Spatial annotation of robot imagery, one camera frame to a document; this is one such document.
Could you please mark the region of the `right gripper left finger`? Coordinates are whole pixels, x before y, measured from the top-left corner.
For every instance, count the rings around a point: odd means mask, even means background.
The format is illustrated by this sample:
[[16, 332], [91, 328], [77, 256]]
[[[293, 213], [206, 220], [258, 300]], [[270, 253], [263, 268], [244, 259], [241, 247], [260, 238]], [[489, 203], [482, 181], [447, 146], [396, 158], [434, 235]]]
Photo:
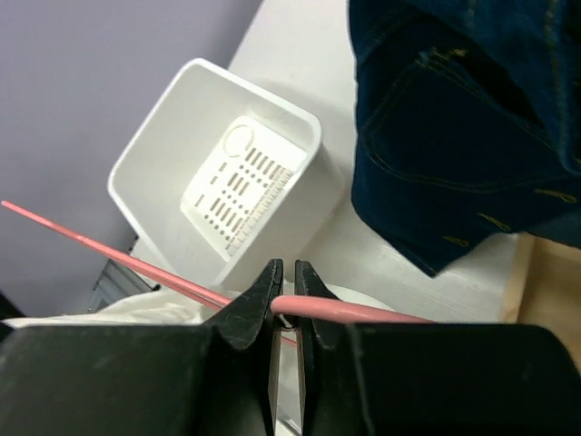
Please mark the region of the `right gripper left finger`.
[[199, 325], [36, 325], [1, 341], [4, 435], [272, 435], [283, 264]]

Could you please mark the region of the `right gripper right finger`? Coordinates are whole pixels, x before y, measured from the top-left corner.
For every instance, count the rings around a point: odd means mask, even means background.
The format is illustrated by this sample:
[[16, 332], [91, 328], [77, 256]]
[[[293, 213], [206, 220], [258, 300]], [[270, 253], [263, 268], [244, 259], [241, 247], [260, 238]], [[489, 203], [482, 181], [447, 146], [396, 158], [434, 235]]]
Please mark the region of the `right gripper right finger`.
[[577, 435], [580, 374], [522, 324], [300, 319], [306, 435]]

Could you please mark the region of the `white pleated skirt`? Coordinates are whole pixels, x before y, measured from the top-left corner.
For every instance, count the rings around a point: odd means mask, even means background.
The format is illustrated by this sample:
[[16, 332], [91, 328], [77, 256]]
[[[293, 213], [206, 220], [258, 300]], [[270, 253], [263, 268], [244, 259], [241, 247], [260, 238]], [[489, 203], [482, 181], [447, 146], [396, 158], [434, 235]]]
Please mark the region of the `white pleated skirt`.
[[[213, 315], [214, 310], [167, 287], [162, 287], [159, 291], [121, 299], [95, 313], [38, 318], [14, 315], [2, 321], [1, 325], [18, 329], [30, 325], [65, 324], [200, 324]], [[296, 348], [291, 344], [281, 346], [277, 420], [278, 435], [300, 431], [298, 357]]]

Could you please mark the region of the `pink wire hanger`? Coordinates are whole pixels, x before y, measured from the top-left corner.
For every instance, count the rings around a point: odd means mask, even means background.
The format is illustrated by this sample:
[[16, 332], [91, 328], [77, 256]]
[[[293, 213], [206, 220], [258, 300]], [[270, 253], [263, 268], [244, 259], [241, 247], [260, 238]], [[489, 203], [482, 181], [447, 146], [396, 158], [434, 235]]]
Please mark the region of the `pink wire hanger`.
[[[18, 213], [42, 226], [60, 233], [67, 238], [80, 243], [81, 245], [98, 252], [110, 260], [122, 264], [157, 283], [164, 285], [196, 302], [199, 302], [216, 311], [226, 307], [231, 301], [214, 291], [210, 291], [197, 283], [190, 282], [174, 273], [165, 271], [150, 263], [141, 261], [127, 253], [123, 253], [113, 247], [100, 243], [81, 233], [75, 232], [61, 224], [54, 223], [41, 215], [32, 213], [16, 204], [2, 201], [4, 208]], [[384, 310], [380, 308], [365, 306], [352, 302], [344, 302], [328, 297], [283, 295], [276, 297], [270, 304], [273, 313], [282, 317], [284, 315], [297, 315], [302, 318], [322, 320], [326, 322], [336, 322], [341, 324], [350, 323], [425, 323], [425, 319], [419, 317]]]

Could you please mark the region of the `dark blue denim skirt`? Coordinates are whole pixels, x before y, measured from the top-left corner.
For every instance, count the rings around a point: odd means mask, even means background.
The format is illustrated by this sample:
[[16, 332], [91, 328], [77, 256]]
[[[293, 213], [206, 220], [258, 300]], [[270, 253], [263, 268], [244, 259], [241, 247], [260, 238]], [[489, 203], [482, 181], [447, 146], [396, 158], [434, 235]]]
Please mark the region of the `dark blue denim skirt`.
[[496, 233], [580, 244], [580, 4], [352, 1], [359, 218], [428, 276]]

